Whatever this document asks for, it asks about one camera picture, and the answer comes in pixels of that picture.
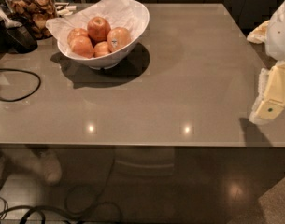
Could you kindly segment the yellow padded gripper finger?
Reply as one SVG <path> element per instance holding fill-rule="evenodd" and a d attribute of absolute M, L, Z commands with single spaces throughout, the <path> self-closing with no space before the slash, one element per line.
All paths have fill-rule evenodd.
<path fill-rule="evenodd" d="M 258 96 L 249 121 L 265 125 L 276 119 L 285 109 L 285 62 L 278 61 L 270 69 L 263 68 L 259 75 Z"/>
<path fill-rule="evenodd" d="M 268 27 L 269 21 L 265 21 L 262 24 L 260 24 L 258 27 L 256 27 L 253 31 L 251 31 L 248 36 L 247 40 L 250 43 L 254 44 L 262 44 L 266 40 L 266 31 Z"/>

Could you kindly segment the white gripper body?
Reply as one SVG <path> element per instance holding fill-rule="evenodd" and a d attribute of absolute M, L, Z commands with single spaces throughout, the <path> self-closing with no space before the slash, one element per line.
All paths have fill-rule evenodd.
<path fill-rule="evenodd" d="M 268 23 L 265 51 L 273 59 L 285 61 L 285 0 Z"/>

